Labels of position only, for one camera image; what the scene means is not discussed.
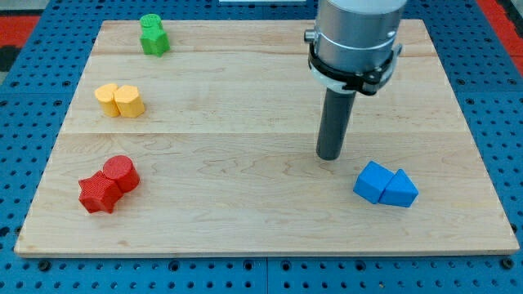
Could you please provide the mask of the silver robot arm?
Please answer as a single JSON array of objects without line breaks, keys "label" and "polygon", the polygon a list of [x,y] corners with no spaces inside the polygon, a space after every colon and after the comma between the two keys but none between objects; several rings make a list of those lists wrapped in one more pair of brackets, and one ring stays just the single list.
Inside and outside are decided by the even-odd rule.
[{"label": "silver robot arm", "polygon": [[313,77],[340,94],[372,96],[391,78],[406,0],[319,0],[313,29],[304,33]]}]

